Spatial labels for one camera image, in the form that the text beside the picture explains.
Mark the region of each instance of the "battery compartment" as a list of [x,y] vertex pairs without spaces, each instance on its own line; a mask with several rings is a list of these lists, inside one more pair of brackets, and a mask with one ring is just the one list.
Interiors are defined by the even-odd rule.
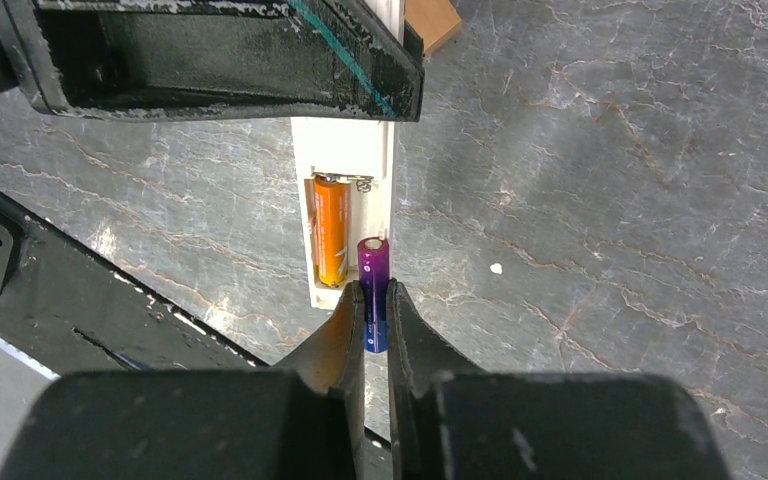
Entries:
[[302,181],[306,208],[304,209],[303,225],[305,226],[305,253],[308,265],[308,281],[311,285],[311,305],[316,308],[333,309],[343,286],[358,279],[357,244],[364,238],[390,238],[390,194],[391,183],[373,181],[369,192],[358,191],[357,182],[351,181],[349,190],[349,271],[346,281],[339,288],[326,286],[319,281],[319,263],[316,258],[317,218],[313,200],[313,178]]
[[[337,305],[346,283],[358,279],[358,242],[368,237],[387,238],[392,242],[393,155],[389,145],[395,144],[397,125],[364,120],[294,118],[292,121],[311,305],[331,310]],[[339,288],[319,281],[314,203],[317,173],[332,174],[338,181],[350,184],[349,271]],[[349,177],[370,178],[369,191],[360,191],[358,182]]]

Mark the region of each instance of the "gray marble floor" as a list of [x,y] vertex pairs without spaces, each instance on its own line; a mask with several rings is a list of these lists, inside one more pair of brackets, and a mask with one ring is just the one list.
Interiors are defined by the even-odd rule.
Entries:
[[[768,0],[457,9],[402,130],[395,274],[489,369],[679,379],[735,478],[768,478]],[[44,118],[13,92],[0,188],[267,360],[325,318],[285,119]],[[382,356],[368,377],[387,435]]]

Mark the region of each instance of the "orange battery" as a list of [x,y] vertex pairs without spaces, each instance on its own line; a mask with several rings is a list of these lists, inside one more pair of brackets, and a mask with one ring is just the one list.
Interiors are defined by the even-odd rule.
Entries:
[[317,176],[313,198],[319,281],[336,288],[349,270],[349,185]]

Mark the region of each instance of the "purple battery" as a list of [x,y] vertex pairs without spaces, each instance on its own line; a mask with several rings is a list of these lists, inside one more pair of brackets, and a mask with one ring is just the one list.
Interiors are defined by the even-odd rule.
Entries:
[[387,351],[387,287],[390,284],[390,244],[380,238],[358,243],[360,286],[366,303],[366,349]]

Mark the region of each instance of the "cylindrical cell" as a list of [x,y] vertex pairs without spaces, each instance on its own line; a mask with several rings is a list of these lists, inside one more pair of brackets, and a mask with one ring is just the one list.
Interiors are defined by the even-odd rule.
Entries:
[[349,185],[322,176],[313,184],[319,281],[337,288],[349,270]]
[[358,243],[360,286],[366,303],[366,349],[387,350],[387,287],[390,284],[390,243],[365,238]]

